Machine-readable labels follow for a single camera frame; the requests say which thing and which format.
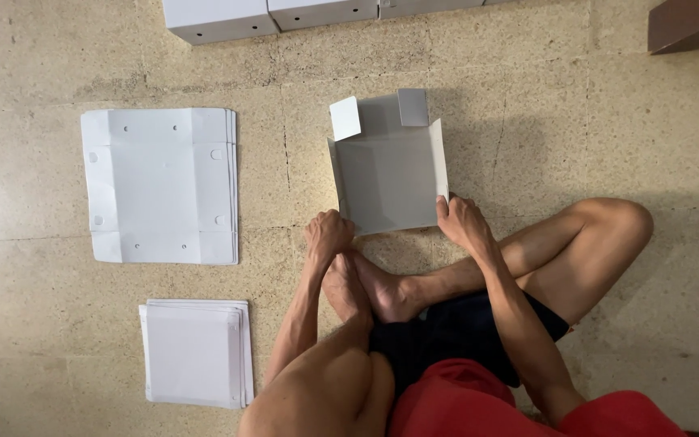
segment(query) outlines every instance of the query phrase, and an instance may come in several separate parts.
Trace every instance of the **hand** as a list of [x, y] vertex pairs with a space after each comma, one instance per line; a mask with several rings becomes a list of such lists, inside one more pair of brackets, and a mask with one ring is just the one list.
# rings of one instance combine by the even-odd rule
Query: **hand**
[[495, 243], [485, 217], [471, 199], [452, 195], [448, 204], [444, 196], [439, 196], [436, 215], [441, 232], [470, 253], [486, 251]]
[[330, 259], [348, 249], [355, 237], [355, 224], [344, 220], [335, 209], [317, 214], [304, 228], [307, 252], [320, 259]]

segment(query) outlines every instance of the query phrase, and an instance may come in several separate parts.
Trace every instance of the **cardboard box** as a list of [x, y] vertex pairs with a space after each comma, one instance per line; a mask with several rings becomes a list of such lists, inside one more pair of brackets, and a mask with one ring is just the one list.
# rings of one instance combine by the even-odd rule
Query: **cardboard box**
[[92, 110], [80, 124], [97, 261], [238, 263], [235, 112]]
[[163, 0], [166, 27], [191, 45], [278, 34], [267, 0]]
[[399, 89], [330, 106], [328, 140], [339, 212], [356, 235], [436, 225], [449, 196], [441, 119], [428, 124], [424, 89]]
[[269, 13], [282, 30], [377, 17], [377, 0], [269, 0]]
[[485, 0], [379, 0], [379, 18], [439, 13], [483, 4]]

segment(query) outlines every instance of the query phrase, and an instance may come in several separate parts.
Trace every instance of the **man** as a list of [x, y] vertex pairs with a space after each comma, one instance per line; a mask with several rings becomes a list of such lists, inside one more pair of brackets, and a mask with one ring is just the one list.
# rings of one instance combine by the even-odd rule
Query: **man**
[[[684, 435], [641, 393], [585, 400], [555, 346], [641, 253], [648, 211], [587, 199], [500, 243], [471, 200], [439, 197], [436, 211], [471, 256], [414, 276], [352, 251], [354, 224], [336, 211], [312, 220], [240, 436]], [[317, 343], [321, 285], [344, 324]], [[520, 382], [551, 427], [514, 407], [507, 385]]]

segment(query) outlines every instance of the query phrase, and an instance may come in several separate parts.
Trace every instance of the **shorts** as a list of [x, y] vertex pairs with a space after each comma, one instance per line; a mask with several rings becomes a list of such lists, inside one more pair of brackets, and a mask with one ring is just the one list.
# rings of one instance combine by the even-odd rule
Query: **shorts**
[[[568, 333], [565, 320], [524, 294], [553, 341]], [[506, 385], [519, 387], [519, 375], [500, 342], [486, 289], [436, 303], [408, 322], [375, 323], [369, 350], [384, 354], [390, 362], [395, 399], [428, 367], [445, 359], [472, 359]]]

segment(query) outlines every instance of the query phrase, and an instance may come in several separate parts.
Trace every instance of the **bare foot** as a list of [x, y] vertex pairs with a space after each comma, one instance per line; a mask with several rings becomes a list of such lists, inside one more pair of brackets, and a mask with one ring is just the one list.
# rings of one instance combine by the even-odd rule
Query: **bare foot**
[[358, 281], [352, 259], [345, 254], [336, 255], [331, 263], [322, 279], [322, 292], [342, 322], [353, 316], [360, 316], [372, 323], [368, 296]]
[[416, 284], [413, 276], [387, 273], [356, 250], [351, 255], [358, 279], [382, 323], [406, 322], [417, 316], [422, 309], [414, 299]]

